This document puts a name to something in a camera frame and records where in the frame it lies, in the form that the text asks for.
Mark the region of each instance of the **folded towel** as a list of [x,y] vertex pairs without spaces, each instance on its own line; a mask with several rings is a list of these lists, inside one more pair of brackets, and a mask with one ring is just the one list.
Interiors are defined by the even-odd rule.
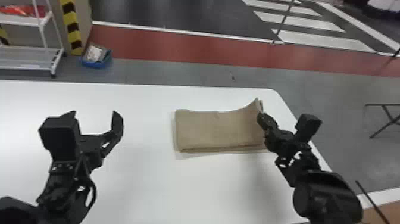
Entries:
[[263,110],[257,98],[244,108],[229,112],[175,112],[179,151],[242,151],[262,149],[264,131],[257,123]]

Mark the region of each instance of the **black table frame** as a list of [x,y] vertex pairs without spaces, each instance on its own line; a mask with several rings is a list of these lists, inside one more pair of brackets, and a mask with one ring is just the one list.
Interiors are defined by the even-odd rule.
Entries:
[[400,104],[366,104],[365,106],[366,107],[382,107],[383,111],[386,113],[387,117],[389,118],[389,122],[387,124],[385,124],[383,127],[381,127],[378,131],[373,133],[370,136],[370,138],[374,138],[375,136],[377,136],[380,132],[385,130],[390,125],[400,125],[400,122],[399,122],[400,115],[393,117],[393,115],[391,115],[391,113],[388,110],[388,107],[399,107]]

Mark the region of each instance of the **yellow and black striped pillar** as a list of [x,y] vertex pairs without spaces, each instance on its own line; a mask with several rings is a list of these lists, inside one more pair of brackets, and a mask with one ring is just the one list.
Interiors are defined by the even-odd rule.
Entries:
[[81,34],[79,31],[78,16],[75,10],[75,3],[73,0],[60,0],[62,13],[64,13],[64,23],[67,28],[68,41],[71,44],[73,55],[82,55],[83,46]]
[[1,26],[1,24],[0,24],[0,42],[4,45],[10,45],[10,41],[8,40],[8,35]]

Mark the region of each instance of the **table leg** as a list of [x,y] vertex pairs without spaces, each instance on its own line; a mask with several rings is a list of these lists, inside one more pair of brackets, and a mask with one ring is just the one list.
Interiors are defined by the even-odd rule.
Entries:
[[288,15],[289,15],[289,13],[290,13],[290,10],[292,9],[293,3],[295,3],[295,0],[292,0],[292,1],[290,2],[290,5],[288,6],[288,8],[287,8],[287,10],[286,10],[285,16],[283,17],[283,20],[282,20],[282,22],[281,22],[280,25],[279,25],[278,31],[276,32],[276,38],[272,41],[272,44],[273,44],[273,45],[275,44],[275,41],[277,41],[278,38],[279,38],[279,33],[280,33],[280,31],[282,30],[283,25],[285,24],[285,21],[286,21]]
[[396,53],[393,55],[393,58],[397,57],[397,55],[399,55],[399,53],[400,53],[400,49],[398,49],[398,50],[396,51]]

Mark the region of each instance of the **white floor marking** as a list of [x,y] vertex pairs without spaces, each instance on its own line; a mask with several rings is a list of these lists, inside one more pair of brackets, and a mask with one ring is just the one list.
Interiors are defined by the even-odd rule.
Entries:
[[[265,22],[270,23],[281,23],[283,19],[283,15],[272,14],[272,13],[264,13],[259,11],[254,11],[254,13]],[[285,24],[293,25],[293,26],[301,26],[301,27],[309,27],[323,30],[332,30],[338,32],[345,32],[340,27],[331,22],[321,21],[321,20],[310,20],[308,18],[299,18],[288,16]]]
[[[211,38],[234,39],[234,40],[239,40],[239,41],[272,43],[272,40],[269,40],[269,39],[246,38],[246,37],[242,37],[242,36],[230,36],[230,35],[221,35],[221,34],[215,34],[215,33],[204,33],[204,32],[194,32],[194,31],[187,31],[187,30],[166,29],[166,28],[158,28],[158,27],[151,27],[151,26],[138,26],[138,25],[122,24],[122,23],[110,23],[110,22],[103,22],[103,21],[93,21],[93,25],[110,26],[110,27],[118,27],[118,28],[125,28],[125,29],[151,30],[151,31],[166,32],[166,33],[178,33],[178,34],[184,34],[184,35],[193,35],[193,36],[208,36]],[[283,44],[282,41],[276,41],[275,43]]]
[[380,32],[370,28],[369,26],[365,25],[364,23],[356,20],[355,18],[351,17],[350,15],[347,15],[343,11],[327,4],[327,3],[321,3],[318,2],[319,5],[324,7],[325,9],[331,11],[332,13],[335,13],[339,17],[342,17],[349,23],[353,24],[354,26],[357,26],[359,29],[363,30],[364,32],[368,33],[369,35],[373,36],[376,38],[378,41],[381,41],[382,43],[386,44],[388,47],[392,48],[393,50],[397,51],[400,48],[400,43],[397,43],[396,41],[392,40],[391,38],[381,34]]
[[[279,3],[274,3],[274,2],[264,2],[264,1],[259,1],[259,0],[243,0],[243,2],[246,5],[250,6],[255,6],[255,7],[261,7],[261,8],[269,8],[272,10],[280,10],[280,11],[286,11],[288,10],[287,4],[279,4]],[[310,8],[304,8],[304,7],[299,7],[299,6],[293,6],[291,9],[291,12],[293,13],[301,13],[301,14],[308,14],[308,15],[316,15],[316,16],[321,16],[314,10]]]
[[297,33],[282,30],[279,38],[287,43],[295,43],[309,46],[322,46],[326,48],[347,49],[353,51],[375,52],[369,46],[359,40],[347,38],[334,38],[331,36],[313,35],[309,33]]
[[[378,206],[400,200],[400,188],[392,188],[384,191],[368,193]],[[372,207],[372,204],[364,194],[357,195],[364,209]]]

